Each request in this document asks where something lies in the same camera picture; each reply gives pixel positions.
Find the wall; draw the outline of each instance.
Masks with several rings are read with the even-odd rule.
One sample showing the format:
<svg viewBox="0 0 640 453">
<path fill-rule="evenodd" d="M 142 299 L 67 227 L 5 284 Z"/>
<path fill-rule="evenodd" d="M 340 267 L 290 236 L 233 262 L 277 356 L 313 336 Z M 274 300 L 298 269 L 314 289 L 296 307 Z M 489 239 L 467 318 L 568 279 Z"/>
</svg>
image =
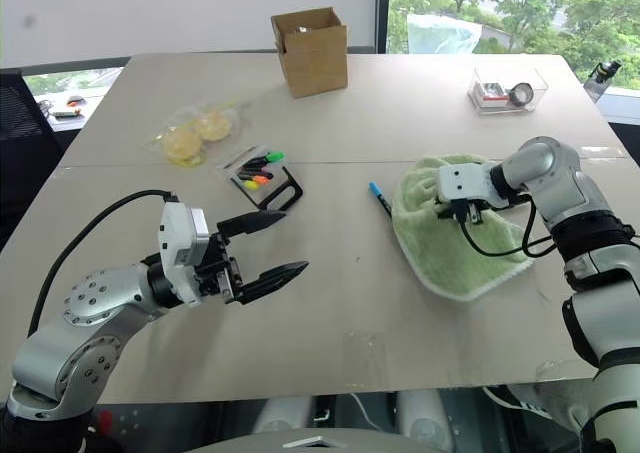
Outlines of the wall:
<svg viewBox="0 0 640 453">
<path fill-rule="evenodd" d="M 269 17 L 334 6 L 374 44 L 375 0 L 1 0 L 3 68 L 144 52 L 273 48 Z"/>
</svg>

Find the water bottle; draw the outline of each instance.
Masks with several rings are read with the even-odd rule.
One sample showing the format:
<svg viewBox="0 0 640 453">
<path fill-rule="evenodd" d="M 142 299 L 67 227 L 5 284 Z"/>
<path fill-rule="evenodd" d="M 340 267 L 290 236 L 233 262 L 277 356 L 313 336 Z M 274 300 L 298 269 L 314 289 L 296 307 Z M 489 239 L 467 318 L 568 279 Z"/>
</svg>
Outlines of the water bottle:
<svg viewBox="0 0 640 453">
<path fill-rule="evenodd" d="M 596 103 L 605 90 L 609 88 L 613 75 L 616 74 L 618 68 L 621 66 L 622 63 L 613 60 L 612 62 L 600 62 L 593 69 L 587 81 L 584 82 L 584 89 L 587 90 L 587 93 L 589 93 L 594 103 Z"/>
</svg>

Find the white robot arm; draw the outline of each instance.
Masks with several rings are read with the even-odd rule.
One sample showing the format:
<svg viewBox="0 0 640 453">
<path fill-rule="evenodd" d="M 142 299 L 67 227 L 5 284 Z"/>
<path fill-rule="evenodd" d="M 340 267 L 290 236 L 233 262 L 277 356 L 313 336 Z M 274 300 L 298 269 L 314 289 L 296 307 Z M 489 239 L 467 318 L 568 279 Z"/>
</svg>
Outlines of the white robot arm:
<svg viewBox="0 0 640 453">
<path fill-rule="evenodd" d="M 562 311 L 573 346 L 598 368 L 583 449 L 640 451 L 640 247 L 633 228 L 580 171 L 576 151 L 538 137 L 498 165 L 442 167 L 437 181 L 438 201 L 466 235 L 467 216 L 481 222 L 483 208 L 502 209 L 530 195 L 576 292 Z"/>
<path fill-rule="evenodd" d="M 0 425 L 3 453 L 81 451 L 91 410 L 122 349 L 147 323 L 215 294 L 225 303 L 249 303 L 278 290 L 308 264 L 282 265 L 245 285 L 228 254 L 229 238 L 266 228 L 284 213 L 249 213 L 218 223 L 219 231 L 210 235 L 201 209 L 165 201 L 160 253 L 85 277 L 64 300 L 62 314 L 18 350 Z"/>
</svg>

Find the cardboard box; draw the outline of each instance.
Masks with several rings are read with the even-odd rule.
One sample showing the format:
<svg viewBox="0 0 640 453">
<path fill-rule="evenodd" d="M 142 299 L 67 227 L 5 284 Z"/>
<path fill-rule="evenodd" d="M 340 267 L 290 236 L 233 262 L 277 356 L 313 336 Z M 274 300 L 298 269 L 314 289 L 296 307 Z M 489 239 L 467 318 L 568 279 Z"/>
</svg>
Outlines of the cardboard box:
<svg viewBox="0 0 640 453">
<path fill-rule="evenodd" d="M 347 86 L 347 27 L 333 8 L 272 16 L 271 25 L 294 98 Z"/>
</svg>

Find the office chair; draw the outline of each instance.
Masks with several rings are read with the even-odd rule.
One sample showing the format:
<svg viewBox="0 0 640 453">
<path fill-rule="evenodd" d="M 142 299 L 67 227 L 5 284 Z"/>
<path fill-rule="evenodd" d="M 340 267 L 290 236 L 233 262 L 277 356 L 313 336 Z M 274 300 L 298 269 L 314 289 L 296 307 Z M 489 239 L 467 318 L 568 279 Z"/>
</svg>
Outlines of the office chair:
<svg viewBox="0 0 640 453">
<path fill-rule="evenodd" d="M 0 250 L 63 153 L 21 71 L 0 70 Z"/>
</svg>

